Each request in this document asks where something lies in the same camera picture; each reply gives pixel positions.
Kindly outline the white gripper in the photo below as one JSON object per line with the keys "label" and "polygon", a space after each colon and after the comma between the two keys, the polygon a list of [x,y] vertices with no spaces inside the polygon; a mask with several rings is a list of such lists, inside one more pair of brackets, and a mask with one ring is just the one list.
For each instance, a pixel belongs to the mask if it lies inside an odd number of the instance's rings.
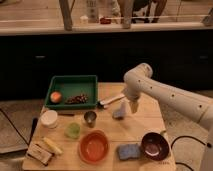
{"label": "white gripper", "polygon": [[132,113],[136,113],[138,111],[138,99],[140,98],[140,93],[136,90],[133,90],[130,87],[125,87],[122,91],[125,97],[130,101],[130,109]]}

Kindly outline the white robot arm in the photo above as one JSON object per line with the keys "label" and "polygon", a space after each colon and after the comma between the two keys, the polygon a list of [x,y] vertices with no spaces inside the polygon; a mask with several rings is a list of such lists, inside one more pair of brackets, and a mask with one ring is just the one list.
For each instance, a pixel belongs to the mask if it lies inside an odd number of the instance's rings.
{"label": "white robot arm", "polygon": [[166,103],[208,131],[207,145],[199,171],[213,171],[213,98],[192,93],[152,79],[153,70],[141,63],[124,74],[123,94],[133,113],[138,110],[141,93]]}

